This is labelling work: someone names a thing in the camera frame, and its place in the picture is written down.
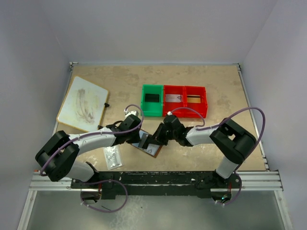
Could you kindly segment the brown leather card holder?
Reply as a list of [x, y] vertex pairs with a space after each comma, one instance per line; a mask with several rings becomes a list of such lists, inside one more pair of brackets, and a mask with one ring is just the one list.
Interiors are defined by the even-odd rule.
[[[145, 137], [147, 137], [149, 135], [148, 132], [144, 131], [144, 130], [140, 130], [139, 132], [140, 134], [140, 138], [141, 140], [143, 140]], [[145, 152], [147, 154], [149, 154], [150, 156], [156, 158], [157, 155], [159, 154], [162, 146], [159, 146], [159, 145], [155, 145], [155, 144], [148, 144], [147, 148], [143, 149], [141, 147], [139, 147], [139, 144], [141, 142], [138, 142], [138, 143], [132, 143], [131, 145], [136, 147], [137, 149], [141, 150], [142, 152]]]

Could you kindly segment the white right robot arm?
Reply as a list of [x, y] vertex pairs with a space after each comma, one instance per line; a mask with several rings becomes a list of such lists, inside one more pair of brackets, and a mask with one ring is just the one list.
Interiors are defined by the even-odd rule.
[[224, 119], [213, 127], [197, 129], [195, 126], [185, 127], [175, 115], [167, 115], [146, 142], [166, 146], [170, 140], [175, 140], [183, 147], [215, 144], [224, 155], [213, 176], [217, 187], [225, 187], [230, 183], [231, 174], [257, 145], [256, 138], [232, 119]]

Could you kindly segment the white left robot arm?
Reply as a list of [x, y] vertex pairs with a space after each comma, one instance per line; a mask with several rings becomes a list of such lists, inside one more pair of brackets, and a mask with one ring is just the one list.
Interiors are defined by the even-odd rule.
[[97, 186], [98, 171], [89, 163], [77, 162], [76, 158], [99, 148], [138, 143], [142, 122], [143, 119], [130, 114], [118, 126], [113, 123], [94, 132], [78, 135], [56, 132], [35, 156], [41, 166], [40, 175], [53, 182], [69, 177], [82, 181], [88, 188]]

